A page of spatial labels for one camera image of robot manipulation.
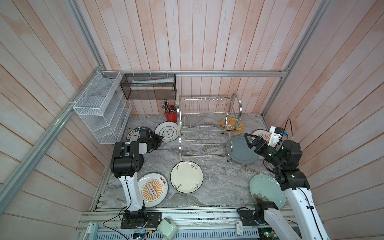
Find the dish rack shelf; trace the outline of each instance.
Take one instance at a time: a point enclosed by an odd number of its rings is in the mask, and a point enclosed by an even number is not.
[[[74,110],[101,144],[121,139],[131,105],[123,92],[115,91],[121,81],[119,72],[98,72],[74,106]]]
[[[176,102],[180,160],[183,157],[225,157],[225,145],[240,131],[242,103],[236,92],[230,98],[179,98]]]

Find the wood panel wall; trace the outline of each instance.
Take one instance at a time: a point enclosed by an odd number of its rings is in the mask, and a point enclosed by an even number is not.
[[[65,1],[0,1],[0,185],[96,66]],[[110,151],[74,115],[0,217],[0,238],[71,239]]]
[[[280,70],[319,0],[77,0],[109,70]],[[182,78],[181,96],[230,96],[261,113],[279,78]],[[161,114],[134,101],[132,114]]]
[[[292,120],[332,239],[384,238],[383,13],[383,0],[335,1],[265,116]]]

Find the yellow woven placemat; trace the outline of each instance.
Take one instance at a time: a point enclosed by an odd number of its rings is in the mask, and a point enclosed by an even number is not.
[[[229,125],[229,129],[230,130],[233,130],[233,126],[235,124],[236,124],[236,119],[235,118],[228,118],[228,125]],[[225,118],[223,120],[221,120],[220,125],[221,126],[225,125]],[[239,126],[240,126],[240,131],[236,131],[235,135],[239,135],[240,133],[242,133],[244,131],[244,125],[243,125],[243,123],[241,121],[239,121]]]

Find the cream plate with floral design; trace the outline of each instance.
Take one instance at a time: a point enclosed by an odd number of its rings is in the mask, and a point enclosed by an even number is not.
[[[168,181],[160,173],[148,173],[140,178],[138,184],[146,207],[159,205],[167,196]]]
[[[190,193],[196,191],[203,183],[203,171],[194,162],[180,162],[170,173],[172,186],[179,192]]]

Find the gray marble surface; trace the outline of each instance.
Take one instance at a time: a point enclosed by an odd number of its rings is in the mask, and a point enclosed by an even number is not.
[[[146,126],[154,131],[164,121],[164,115],[130,116],[126,128]],[[241,121],[245,128],[242,135],[265,129],[259,114],[243,114]],[[144,154],[144,165],[138,172],[138,178],[149,172],[158,172],[169,182],[168,195],[158,207],[253,204],[250,180],[256,174],[271,175],[260,158],[247,165],[227,162],[226,157],[190,157],[183,160],[198,164],[204,174],[201,187],[190,194],[178,192],[170,183],[171,170],[180,162],[178,140],[163,142],[158,150]],[[100,203],[101,208],[121,208],[126,204],[121,183],[112,173]]]

